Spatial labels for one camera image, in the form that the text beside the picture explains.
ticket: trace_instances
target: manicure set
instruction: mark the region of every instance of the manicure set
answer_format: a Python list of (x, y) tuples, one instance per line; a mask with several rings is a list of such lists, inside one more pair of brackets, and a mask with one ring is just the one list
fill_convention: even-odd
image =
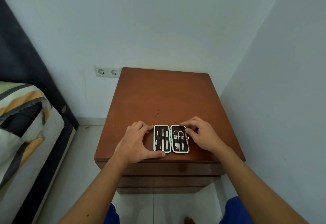
[(153, 150), (169, 153), (189, 153), (189, 137), (185, 127), (180, 125), (155, 125)]

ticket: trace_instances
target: socket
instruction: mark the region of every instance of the socket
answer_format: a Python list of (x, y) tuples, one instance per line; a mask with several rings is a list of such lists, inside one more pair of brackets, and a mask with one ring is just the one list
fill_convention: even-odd
[(107, 67), (94, 65), (94, 71), (98, 77), (115, 77), (119, 78), (121, 73), (121, 67)]

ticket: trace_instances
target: left hand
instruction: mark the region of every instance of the left hand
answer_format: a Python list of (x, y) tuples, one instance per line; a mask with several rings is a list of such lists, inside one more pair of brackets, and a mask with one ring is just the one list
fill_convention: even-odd
[(145, 133), (154, 125), (146, 125), (142, 121), (134, 122), (127, 127), (124, 137), (117, 145), (114, 155), (120, 156), (127, 164), (137, 163), (145, 159), (164, 157), (163, 151), (149, 151), (142, 142)]

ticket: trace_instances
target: drawer front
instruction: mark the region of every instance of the drawer front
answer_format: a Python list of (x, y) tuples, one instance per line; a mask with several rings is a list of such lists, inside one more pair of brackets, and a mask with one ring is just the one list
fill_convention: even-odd
[[(106, 162), (96, 162), (102, 169)], [(129, 165), (123, 176), (219, 176), (225, 174), (221, 163), (140, 162)]]
[(123, 176), (119, 187), (203, 187), (218, 177), (188, 176)]
[(203, 187), (143, 187), (143, 188), (117, 188), (119, 194), (183, 194), (196, 193)]

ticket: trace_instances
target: white wall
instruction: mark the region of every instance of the white wall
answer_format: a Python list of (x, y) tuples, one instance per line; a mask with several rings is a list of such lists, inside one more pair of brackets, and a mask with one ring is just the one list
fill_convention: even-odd
[(325, 56), (325, 0), (277, 0), (221, 95), (247, 164), (310, 223), (326, 220)]
[(79, 117), (104, 118), (117, 79), (93, 65), (207, 72), (220, 94), (275, 0), (6, 0)]

